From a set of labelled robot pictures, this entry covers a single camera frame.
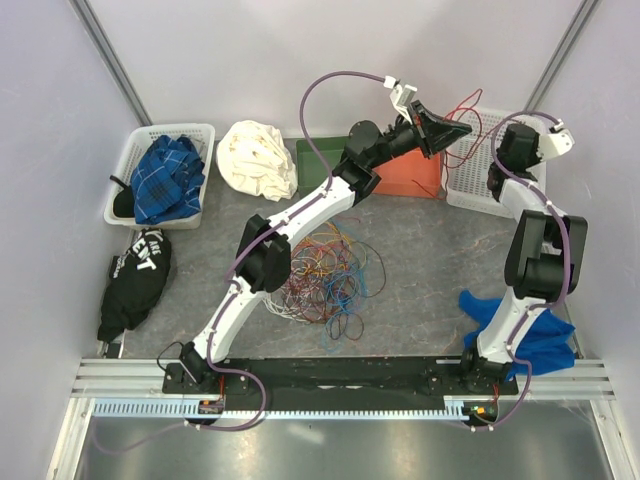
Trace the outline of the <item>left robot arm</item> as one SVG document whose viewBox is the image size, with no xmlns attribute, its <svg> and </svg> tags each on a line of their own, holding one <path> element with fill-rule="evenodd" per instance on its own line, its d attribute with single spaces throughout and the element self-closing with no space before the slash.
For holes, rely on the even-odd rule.
<svg viewBox="0 0 640 480">
<path fill-rule="evenodd" d="M 367 198 L 380 182 L 376 168 L 415 149 L 429 158 L 469 135 L 470 125 L 437 116 L 420 102 L 405 118 L 381 131 L 369 120 L 354 124 L 341 160 L 328 178 L 293 206 L 269 218 L 251 217 L 234 263 L 226 274 L 226 295 L 204 329 L 180 354 L 185 382 L 208 393 L 219 382 L 224 360 L 248 316 L 290 276 L 293 249 L 313 230 Z"/>
</svg>

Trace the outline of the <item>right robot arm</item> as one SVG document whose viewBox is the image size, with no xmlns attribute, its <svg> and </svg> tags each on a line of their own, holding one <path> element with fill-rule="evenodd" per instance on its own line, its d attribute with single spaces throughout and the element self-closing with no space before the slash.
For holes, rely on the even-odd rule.
<svg viewBox="0 0 640 480">
<path fill-rule="evenodd" d="M 588 223 L 557 208 L 531 168 L 568 153 L 574 139 L 553 119 L 549 130 L 507 118 L 500 141 L 492 141 L 487 187 L 517 222 L 504 267 L 507 286 L 492 319 L 466 347 L 458 381 L 477 394 L 507 380 L 516 351 L 537 318 L 562 302 L 578 283 Z"/>
</svg>

